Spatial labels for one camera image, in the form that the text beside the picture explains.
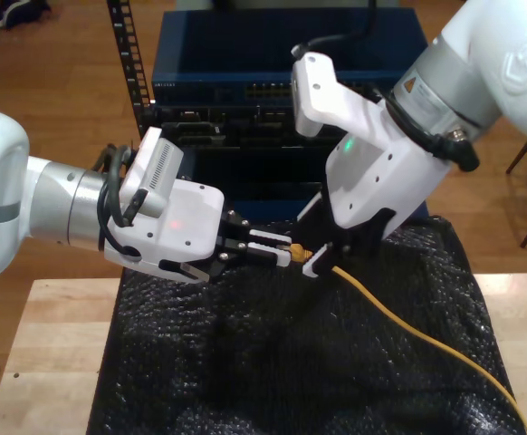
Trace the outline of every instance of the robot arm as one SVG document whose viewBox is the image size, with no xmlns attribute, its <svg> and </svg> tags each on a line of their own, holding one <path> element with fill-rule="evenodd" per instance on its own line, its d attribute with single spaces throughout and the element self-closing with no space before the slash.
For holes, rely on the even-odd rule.
<svg viewBox="0 0 527 435">
<path fill-rule="evenodd" d="M 340 85 L 320 53 L 295 63 L 292 89 L 300 134 L 323 124 L 348 132 L 328 157 L 325 189 L 298 216 L 304 231 L 327 228 L 304 265 L 316 276 L 373 249 L 432 193 L 450 160 L 476 168 L 471 144 L 502 114 L 527 134 L 527 0 L 469 0 L 379 103 Z"/>
<path fill-rule="evenodd" d="M 110 202 L 110 176 L 29 158 L 24 130 L 0 113 L 0 273 L 25 237 L 99 250 L 114 263 L 183 282 L 209 281 L 242 262 L 288 266 L 288 237 L 224 211 L 218 189 L 176 179 L 182 152 L 160 133 L 147 131 L 120 184 L 128 223 L 119 225 L 99 208 Z"/>
</svg>

